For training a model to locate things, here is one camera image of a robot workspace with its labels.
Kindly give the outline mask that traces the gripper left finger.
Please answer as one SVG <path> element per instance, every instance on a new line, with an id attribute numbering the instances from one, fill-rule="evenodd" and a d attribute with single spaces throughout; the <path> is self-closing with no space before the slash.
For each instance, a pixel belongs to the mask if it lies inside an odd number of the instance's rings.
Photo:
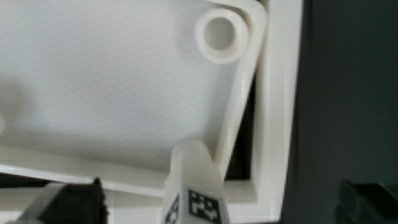
<path id="1" fill-rule="evenodd" d="M 17 219 L 17 224 L 108 224 L 101 180 L 49 183 Z"/>

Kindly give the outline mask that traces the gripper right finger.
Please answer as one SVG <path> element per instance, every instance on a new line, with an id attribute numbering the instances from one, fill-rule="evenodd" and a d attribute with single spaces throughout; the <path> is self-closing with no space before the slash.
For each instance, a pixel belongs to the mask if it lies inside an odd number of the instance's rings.
<path id="1" fill-rule="evenodd" d="M 398 183 L 341 181 L 333 224 L 398 224 Z"/>

